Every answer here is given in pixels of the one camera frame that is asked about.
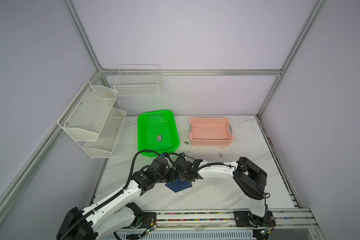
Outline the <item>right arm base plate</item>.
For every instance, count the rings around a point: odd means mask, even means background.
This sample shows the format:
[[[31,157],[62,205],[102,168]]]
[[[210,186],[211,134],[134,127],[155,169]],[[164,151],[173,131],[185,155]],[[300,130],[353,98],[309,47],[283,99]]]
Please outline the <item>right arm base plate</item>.
[[[273,228],[276,225],[273,213],[269,210],[263,217],[253,215],[250,211],[235,211],[234,219],[237,227]]]

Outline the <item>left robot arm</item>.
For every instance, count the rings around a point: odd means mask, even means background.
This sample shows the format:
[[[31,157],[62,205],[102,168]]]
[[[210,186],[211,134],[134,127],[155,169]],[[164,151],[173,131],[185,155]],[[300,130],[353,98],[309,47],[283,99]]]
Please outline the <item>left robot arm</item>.
[[[177,176],[167,154],[158,155],[141,170],[129,173],[124,186],[114,193],[82,210],[71,209],[57,233],[57,240],[100,240],[111,232],[129,227],[141,215],[141,209],[133,203],[156,184],[173,182]]]

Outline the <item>dark blue paper napkin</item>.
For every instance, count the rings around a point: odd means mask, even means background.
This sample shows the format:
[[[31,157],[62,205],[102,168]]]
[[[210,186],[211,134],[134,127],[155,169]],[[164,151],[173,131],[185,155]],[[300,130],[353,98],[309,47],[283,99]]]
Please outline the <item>dark blue paper napkin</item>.
[[[177,177],[174,182],[166,183],[165,186],[173,192],[178,193],[180,191],[191,188],[192,183],[187,180],[182,181],[179,177]]]

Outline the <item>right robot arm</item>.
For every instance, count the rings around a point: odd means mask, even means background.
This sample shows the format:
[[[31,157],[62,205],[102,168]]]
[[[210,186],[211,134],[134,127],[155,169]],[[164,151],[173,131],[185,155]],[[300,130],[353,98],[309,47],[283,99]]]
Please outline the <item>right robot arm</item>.
[[[267,173],[246,157],[240,157],[236,162],[207,162],[194,159],[190,162],[187,156],[178,155],[171,161],[173,176],[166,187],[177,193],[188,189],[192,182],[201,179],[232,179],[242,192],[250,199],[250,218],[264,220],[267,213],[265,187]]]

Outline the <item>green plastic basket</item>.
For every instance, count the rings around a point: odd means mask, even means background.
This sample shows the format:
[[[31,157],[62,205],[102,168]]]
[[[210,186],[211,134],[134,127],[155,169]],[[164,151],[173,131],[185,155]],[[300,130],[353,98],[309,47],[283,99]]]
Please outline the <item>green plastic basket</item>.
[[[174,113],[169,110],[144,113],[138,117],[138,150],[152,150],[159,154],[171,153],[180,146]],[[158,142],[158,135],[163,140]]]

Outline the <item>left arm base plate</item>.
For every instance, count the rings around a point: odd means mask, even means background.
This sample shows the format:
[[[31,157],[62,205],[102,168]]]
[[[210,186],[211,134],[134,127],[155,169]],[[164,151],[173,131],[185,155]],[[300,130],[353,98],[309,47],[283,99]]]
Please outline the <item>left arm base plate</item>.
[[[135,217],[131,228],[134,229],[147,229],[156,224],[157,213],[155,212],[144,212]]]

